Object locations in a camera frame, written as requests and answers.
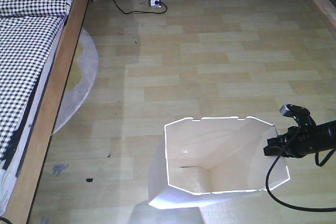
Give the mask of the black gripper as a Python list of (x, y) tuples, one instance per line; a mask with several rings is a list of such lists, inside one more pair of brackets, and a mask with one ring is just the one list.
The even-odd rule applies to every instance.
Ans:
[(317, 153), (320, 150), (312, 137), (309, 131), (292, 126), (287, 133), (267, 140), (267, 145), (263, 148), (264, 155), (303, 158), (308, 154)]

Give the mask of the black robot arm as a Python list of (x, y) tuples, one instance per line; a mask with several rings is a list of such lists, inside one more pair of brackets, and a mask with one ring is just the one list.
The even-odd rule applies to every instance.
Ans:
[(287, 133), (267, 140), (264, 155), (303, 158), (332, 149), (335, 149), (335, 121), (306, 127), (291, 126)]

